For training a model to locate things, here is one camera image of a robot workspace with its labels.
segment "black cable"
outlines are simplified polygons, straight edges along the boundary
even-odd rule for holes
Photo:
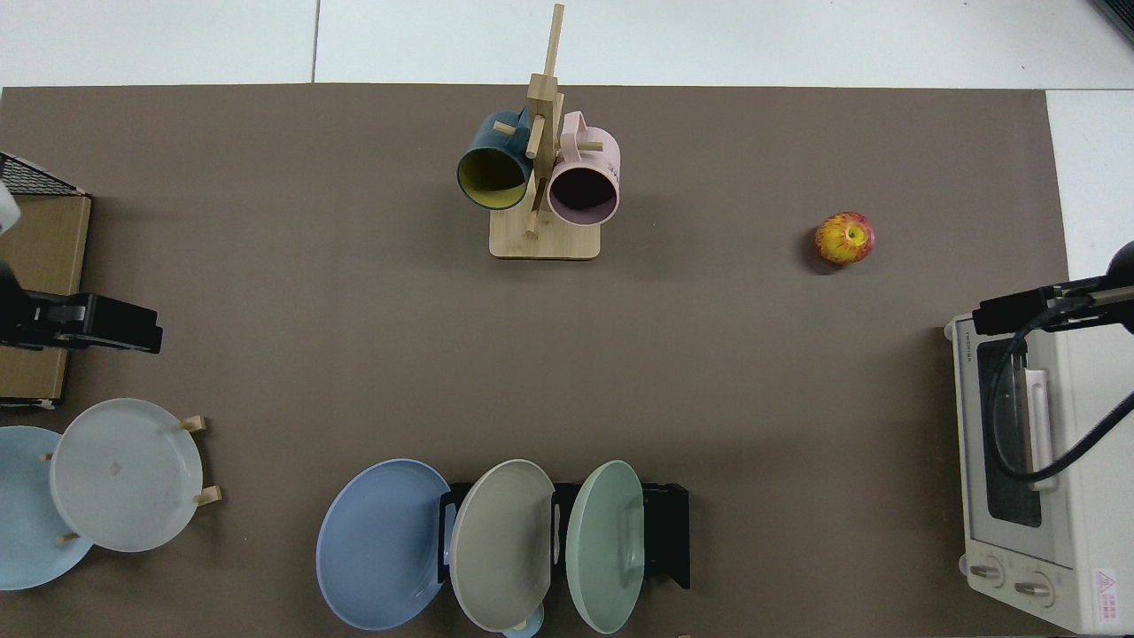
[[[1004,376],[1005,368],[1012,361],[1012,356],[1016,354],[1019,346],[1024,343],[1032,331],[1036,329],[1042,329],[1063,314],[1081,309],[1094,303],[1091,297],[1073,297],[1063,299],[1056,305],[1048,307],[1033,316],[1031,321],[1025,324],[1021,330],[1016,331],[1016,334],[1012,337],[1008,342],[1008,348],[1005,349],[1004,355],[1000,356],[999,361],[997,361],[996,367],[992,372],[992,383],[989,385],[988,394],[982,402],[983,406],[983,423],[984,423],[984,448],[991,448],[995,452],[992,454],[992,460],[1000,468],[1005,475],[1016,480],[1035,483],[1047,478],[1051,478],[1059,473],[1067,469],[1068,466],[1077,461],[1083,454],[1086,454],[1089,450],[1094,448],[1094,444],[1107,435],[1110,431],[1115,428],[1127,415],[1134,411],[1134,392],[1126,397],[1123,401],[1118,403],[1106,417],[1095,425],[1091,432],[1086,433],[1086,436],[1081,439],[1066,454],[1057,459],[1053,463],[1047,468],[1042,468],[1034,473],[1022,473],[1012,467],[1008,460],[1004,456],[1004,449],[1000,446],[1000,433],[996,428],[995,415],[996,415],[996,400],[1000,392],[1000,378]]]

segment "mug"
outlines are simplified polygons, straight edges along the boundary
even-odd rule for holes
[[[468,151],[457,163],[457,182],[477,205],[511,207],[524,198],[532,160],[524,152],[532,136],[527,108],[497,111],[484,118]]]
[[[551,211],[576,226],[610,219],[618,210],[618,142],[606,130],[589,127],[582,111],[573,111],[564,116],[559,146],[562,158],[548,181]]]

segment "dark green mug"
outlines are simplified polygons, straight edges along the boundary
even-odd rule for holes
[[[532,160],[527,139],[532,125],[527,108],[497,111],[484,118],[468,151],[457,163],[457,184],[477,205],[492,210],[511,207],[524,198]]]

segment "red and yellow apple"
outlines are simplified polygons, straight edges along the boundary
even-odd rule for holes
[[[832,214],[815,229],[815,247],[831,263],[854,263],[874,249],[874,227],[857,212]]]

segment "warning label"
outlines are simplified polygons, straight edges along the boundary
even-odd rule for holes
[[[1118,623],[1118,576],[1112,569],[1094,570],[1094,609],[1099,624]]]

